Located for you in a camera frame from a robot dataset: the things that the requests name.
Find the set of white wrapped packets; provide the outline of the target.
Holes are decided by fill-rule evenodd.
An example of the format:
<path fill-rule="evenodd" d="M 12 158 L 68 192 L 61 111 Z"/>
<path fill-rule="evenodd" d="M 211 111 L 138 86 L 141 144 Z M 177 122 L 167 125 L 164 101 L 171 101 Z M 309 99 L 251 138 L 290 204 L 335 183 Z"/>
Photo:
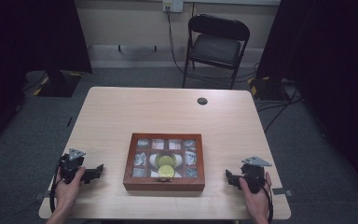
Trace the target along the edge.
<path fill-rule="evenodd" d="M 197 141 L 195 139 L 138 139 L 133 159 L 133 177 L 151 177 L 151 171 L 158 172 L 159 167 L 149 163 L 151 154 L 183 156 L 183 164 L 173 169 L 182 177 L 176 178 L 197 178 L 198 154 L 196 152 Z"/>

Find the black folding chair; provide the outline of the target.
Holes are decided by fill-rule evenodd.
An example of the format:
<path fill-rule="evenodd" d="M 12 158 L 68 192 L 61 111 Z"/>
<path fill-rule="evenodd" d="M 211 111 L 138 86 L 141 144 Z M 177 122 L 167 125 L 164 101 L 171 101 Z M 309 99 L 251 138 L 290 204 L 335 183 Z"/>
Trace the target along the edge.
<path fill-rule="evenodd" d="M 186 85 L 189 63 L 203 63 L 231 70 L 232 89 L 249 39 L 250 30 L 241 21 L 208 14 L 193 16 L 188 22 L 182 87 Z"/>

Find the person's left hand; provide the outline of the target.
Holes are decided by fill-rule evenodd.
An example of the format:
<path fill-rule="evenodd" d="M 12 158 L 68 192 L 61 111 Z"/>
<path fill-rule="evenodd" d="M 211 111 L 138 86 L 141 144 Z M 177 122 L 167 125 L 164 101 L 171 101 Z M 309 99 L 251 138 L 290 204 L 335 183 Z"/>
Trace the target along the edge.
<path fill-rule="evenodd" d="M 57 215 L 61 218 L 67 218 L 70 216 L 74 205 L 76 203 L 77 195 L 80 191 L 81 186 L 81 177 L 85 174 L 86 168 L 81 166 L 74 179 L 66 184 L 61 180 L 61 172 L 58 172 L 58 177 L 56 180 L 56 209 L 53 212 L 54 215 Z"/>

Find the grey tape strip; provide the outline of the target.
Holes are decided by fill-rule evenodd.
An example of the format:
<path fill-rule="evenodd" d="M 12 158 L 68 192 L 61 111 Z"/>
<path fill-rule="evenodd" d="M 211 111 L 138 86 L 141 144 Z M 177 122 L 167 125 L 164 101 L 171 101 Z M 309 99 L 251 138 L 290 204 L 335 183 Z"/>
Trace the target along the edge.
<path fill-rule="evenodd" d="M 37 192 L 34 196 L 34 199 L 36 201 L 43 201 L 45 198 L 48 198 L 50 195 L 50 191 L 49 190 L 45 190 L 43 192 Z"/>
<path fill-rule="evenodd" d="M 290 189 L 285 188 L 276 188 L 272 189 L 274 195 L 285 195 L 286 197 L 291 197 L 294 193 Z"/>

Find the dark curtain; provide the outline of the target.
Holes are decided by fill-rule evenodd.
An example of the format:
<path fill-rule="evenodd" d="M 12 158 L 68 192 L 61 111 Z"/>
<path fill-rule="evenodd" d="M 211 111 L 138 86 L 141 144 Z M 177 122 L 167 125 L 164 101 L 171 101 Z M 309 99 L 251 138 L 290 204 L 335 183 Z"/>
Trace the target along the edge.
<path fill-rule="evenodd" d="M 0 0 L 0 131 L 40 70 L 92 71 L 75 0 Z"/>
<path fill-rule="evenodd" d="M 358 0 L 280 0 L 257 75 L 297 81 L 358 174 Z"/>

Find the wooden box with glass lid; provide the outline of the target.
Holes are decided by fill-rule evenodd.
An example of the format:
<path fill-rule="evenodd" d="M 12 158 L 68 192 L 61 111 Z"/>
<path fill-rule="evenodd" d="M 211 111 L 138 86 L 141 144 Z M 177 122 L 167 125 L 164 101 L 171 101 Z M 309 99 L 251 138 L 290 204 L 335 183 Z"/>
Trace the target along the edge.
<path fill-rule="evenodd" d="M 198 154 L 197 178 L 175 177 L 133 177 L 133 159 L 138 139 L 195 139 L 197 141 L 196 152 Z M 134 133 L 126 162 L 123 185 L 126 190 L 151 190 L 151 191 L 203 191 L 205 187 L 205 171 L 203 159 L 202 137 L 200 133 Z"/>

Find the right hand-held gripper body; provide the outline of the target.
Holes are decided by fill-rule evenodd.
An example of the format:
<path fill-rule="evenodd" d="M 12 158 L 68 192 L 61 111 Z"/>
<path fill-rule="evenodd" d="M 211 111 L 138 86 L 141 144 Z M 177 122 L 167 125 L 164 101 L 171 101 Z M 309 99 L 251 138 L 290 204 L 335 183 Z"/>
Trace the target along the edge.
<path fill-rule="evenodd" d="M 241 172 L 245 178 L 248 188 L 252 193 L 257 193 L 265 185 L 265 167 L 271 163 L 257 156 L 242 159 Z"/>

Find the white wall socket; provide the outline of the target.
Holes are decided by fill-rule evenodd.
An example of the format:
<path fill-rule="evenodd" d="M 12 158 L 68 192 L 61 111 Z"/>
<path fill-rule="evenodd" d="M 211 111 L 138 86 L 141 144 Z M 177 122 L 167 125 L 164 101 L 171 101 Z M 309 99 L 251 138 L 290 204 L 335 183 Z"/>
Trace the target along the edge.
<path fill-rule="evenodd" d="M 164 12 L 182 13 L 184 2 L 182 0 L 163 0 L 162 10 Z"/>

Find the person's right hand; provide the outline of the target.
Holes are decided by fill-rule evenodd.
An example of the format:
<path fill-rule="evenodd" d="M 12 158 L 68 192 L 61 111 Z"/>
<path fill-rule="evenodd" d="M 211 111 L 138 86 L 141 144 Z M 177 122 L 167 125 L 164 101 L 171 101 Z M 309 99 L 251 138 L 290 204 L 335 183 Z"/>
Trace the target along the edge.
<path fill-rule="evenodd" d="M 247 182 L 241 178 L 240 184 L 245 200 L 245 206 L 254 224 L 269 224 L 269 200 L 264 190 L 253 194 Z"/>

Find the black stand base striped tape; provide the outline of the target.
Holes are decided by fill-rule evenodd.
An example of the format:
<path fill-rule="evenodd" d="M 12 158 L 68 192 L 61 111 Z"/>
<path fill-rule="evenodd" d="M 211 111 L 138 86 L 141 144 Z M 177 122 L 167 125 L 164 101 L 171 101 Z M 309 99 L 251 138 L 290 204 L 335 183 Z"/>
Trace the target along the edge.
<path fill-rule="evenodd" d="M 269 77 L 255 78 L 247 80 L 251 94 L 257 100 L 264 101 L 288 101 L 288 96 L 283 84 Z"/>
<path fill-rule="evenodd" d="M 34 96 L 70 98 L 81 78 L 81 74 L 68 71 L 53 75 L 52 78 L 47 76 L 34 91 Z"/>

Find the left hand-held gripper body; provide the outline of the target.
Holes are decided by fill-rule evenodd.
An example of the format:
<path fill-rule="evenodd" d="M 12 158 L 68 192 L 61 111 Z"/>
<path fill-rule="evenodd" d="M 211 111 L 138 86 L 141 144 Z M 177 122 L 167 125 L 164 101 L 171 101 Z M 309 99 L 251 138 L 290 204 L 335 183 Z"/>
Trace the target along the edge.
<path fill-rule="evenodd" d="M 65 153 L 59 162 L 61 168 L 61 178 L 66 184 L 70 184 L 79 167 L 83 164 L 85 151 L 75 148 L 70 148 L 68 153 Z"/>

